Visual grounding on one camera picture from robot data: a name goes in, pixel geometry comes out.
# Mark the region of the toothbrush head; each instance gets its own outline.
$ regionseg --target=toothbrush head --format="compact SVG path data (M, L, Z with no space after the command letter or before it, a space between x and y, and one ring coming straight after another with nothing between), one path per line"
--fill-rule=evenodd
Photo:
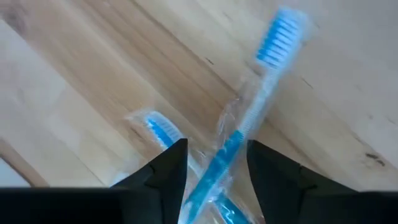
M257 62L271 70L285 70L299 51L308 17L303 12L280 8L257 51Z
M151 111L144 116L144 121L156 140L166 150L179 139L183 134L178 128L164 115L157 111Z

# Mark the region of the black object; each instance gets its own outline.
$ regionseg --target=black object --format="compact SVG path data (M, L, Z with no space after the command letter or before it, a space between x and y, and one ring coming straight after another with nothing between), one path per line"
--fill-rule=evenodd
M175 224L186 179L180 139L110 189L0 189L0 223Z
M257 141L247 160L267 224L398 223L396 192L357 192Z

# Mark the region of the light wood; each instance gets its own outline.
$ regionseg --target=light wood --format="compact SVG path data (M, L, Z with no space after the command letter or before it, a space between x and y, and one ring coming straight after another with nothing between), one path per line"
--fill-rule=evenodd
M257 139L356 190L397 190L396 4L300 1L312 36ZM0 138L49 186L107 186L156 156L124 120L141 109L212 154L224 106L259 78L251 59L276 10L260 0L1 0ZM231 196L259 214L238 167Z

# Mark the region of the blue toothbrush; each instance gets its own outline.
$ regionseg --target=blue toothbrush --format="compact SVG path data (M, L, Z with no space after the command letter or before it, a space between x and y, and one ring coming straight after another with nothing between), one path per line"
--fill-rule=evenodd
M144 117L144 122L163 150L168 149L179 139L184 138L178 128L164 115L157 111L150 111ZM196 160L189 154L188 165L194 171L197 177L203 173L203 169ZM215 200L215 205L227 224L247 224L249 221L244 213L224 194Z
M272 22L268 35L257 52L257 63L266 69L262 86L257 91L251 105L246 110L242 121L234 133L218 150L203 174L198 185L185 201L179 223L191 224L202 212L213 190L225 178L239 148L251 133L256 124L265 118L264 110L276 89L280 78L301 48L304 38L306 16L300 11L280 8Z

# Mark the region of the wooden table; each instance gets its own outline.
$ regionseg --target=wooden table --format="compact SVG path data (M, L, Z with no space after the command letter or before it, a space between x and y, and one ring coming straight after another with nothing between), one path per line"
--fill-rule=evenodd
M397 190L397 6L300 1L315 28L257 139L356 190ZM258 78L249 64L276 10L0 0L0 153L35 185L108 186L158 153L124 120L149 108L211 154L224 106ZM260 214L244 160L236 177L232 198Z

